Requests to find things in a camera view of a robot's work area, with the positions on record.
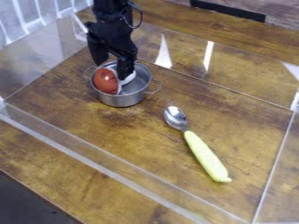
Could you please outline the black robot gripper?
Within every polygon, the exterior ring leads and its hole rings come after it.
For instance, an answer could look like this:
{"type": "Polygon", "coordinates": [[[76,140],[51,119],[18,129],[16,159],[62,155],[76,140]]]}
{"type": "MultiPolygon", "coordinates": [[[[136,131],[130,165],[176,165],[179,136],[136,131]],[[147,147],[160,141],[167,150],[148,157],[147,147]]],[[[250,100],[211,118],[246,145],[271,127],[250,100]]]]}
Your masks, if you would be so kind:
{"type": "Polygon", "coordinates": [[[94,62],[100,66],[115,54],[118,78],[123,81],[135,71],[138,48],[131,39],[134,15],[131,11],[107,14],[95,12],[96,22],[87,22],[88,50],[94,62]]]}

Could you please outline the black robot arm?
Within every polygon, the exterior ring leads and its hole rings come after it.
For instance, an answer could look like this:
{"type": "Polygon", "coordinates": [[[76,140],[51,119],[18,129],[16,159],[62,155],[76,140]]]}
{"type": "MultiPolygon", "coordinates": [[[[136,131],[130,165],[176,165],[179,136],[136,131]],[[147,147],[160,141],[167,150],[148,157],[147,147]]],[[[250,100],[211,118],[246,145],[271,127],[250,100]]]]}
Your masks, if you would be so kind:
{"type": "Polygon", "coordinates": [[[88,49],[99,66],[116,56],[116,75],[124,81],[135,71],[138,48],[131,39],[134,29],[134,3],[130,0],[94,0],[95,22],[87,22],[88,49]]]}

